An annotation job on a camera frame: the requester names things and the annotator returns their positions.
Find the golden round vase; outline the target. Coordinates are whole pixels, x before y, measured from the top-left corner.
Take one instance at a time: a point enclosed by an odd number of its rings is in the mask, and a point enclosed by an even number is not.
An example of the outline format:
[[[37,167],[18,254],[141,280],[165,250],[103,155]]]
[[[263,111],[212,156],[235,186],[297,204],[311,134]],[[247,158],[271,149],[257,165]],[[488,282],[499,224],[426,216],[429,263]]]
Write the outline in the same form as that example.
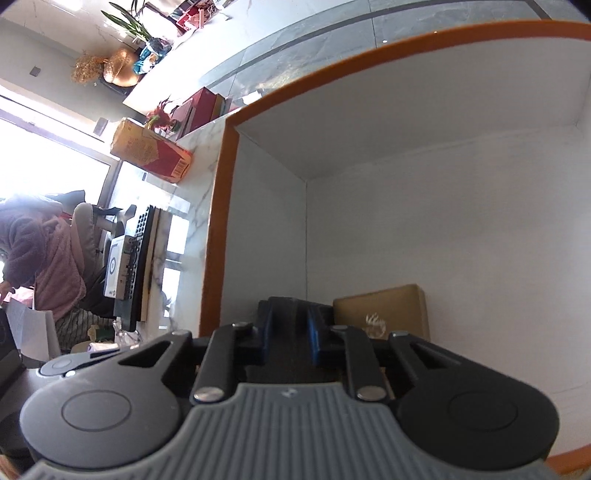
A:
[[[103,79],[118,87],[134,87],[139,82],[139,75],[133,70],[138,55],[120,48],[116,50],[103,64]]]

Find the orange storage box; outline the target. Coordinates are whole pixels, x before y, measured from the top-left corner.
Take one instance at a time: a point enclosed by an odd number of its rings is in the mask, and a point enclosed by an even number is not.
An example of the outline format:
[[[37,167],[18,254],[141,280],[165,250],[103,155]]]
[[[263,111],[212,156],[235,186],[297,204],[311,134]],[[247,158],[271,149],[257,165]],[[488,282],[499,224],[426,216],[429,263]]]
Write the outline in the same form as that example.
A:
[[[590,465],[590,28],[461,27],[228,117],[198,330],[260,298],[416,284],[431,337],[540,388],[551,465]]]

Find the tan flat box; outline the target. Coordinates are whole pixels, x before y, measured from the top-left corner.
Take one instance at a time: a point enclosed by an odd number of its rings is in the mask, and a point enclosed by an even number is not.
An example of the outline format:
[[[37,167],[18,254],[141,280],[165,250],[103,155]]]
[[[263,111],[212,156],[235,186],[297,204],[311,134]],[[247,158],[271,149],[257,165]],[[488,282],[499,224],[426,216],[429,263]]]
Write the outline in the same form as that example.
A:
[[[386,340],[394,331],[431,337],[425,293],[416,284],[335,299],[332,308],[335,323],[360,328],[372,339]]]

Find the orange red carton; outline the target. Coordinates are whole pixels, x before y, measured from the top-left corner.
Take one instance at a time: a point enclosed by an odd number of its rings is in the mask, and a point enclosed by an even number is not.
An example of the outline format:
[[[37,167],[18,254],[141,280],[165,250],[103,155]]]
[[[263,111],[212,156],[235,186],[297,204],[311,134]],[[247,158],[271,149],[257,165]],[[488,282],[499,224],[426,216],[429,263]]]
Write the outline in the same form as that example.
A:
[[[192,154],[132,119],[122,119],[110,153],[170,183],[178,183],[192,164]]]

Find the black keyboard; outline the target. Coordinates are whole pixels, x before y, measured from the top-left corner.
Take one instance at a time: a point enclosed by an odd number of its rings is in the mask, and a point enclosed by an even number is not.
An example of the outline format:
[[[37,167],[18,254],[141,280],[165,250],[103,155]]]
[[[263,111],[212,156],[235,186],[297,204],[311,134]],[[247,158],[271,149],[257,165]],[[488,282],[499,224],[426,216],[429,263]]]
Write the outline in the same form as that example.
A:
[[[154,218],[154,206],[148,206],[138,218],[135,234],[131,238],[124,298],[116,300],[114,304],[115,316],[120,318],[122,329],[128,332],[135,331],[137,323],[141,320],[143,283]]]

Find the white tv cabinet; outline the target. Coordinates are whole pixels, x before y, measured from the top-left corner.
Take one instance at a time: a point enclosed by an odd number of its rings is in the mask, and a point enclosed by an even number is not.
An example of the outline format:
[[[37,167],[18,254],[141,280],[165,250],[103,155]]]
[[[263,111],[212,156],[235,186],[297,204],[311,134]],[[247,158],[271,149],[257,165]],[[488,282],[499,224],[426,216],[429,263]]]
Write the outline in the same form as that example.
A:
[[[305,34],[370,12],[368,1],[235,1],[200,30],[184,34],[124,100],[145,114]]]

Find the person in pink robe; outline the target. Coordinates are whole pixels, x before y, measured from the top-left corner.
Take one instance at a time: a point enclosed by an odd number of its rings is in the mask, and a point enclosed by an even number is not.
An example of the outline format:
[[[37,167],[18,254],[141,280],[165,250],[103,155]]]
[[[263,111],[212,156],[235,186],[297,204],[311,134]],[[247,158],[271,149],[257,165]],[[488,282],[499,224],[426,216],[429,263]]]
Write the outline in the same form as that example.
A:
[[[60,203],[44,197],[1,202],[1,296],[34,291],[34,307],[60,321],[86,294],[83,259],[74,253]]]

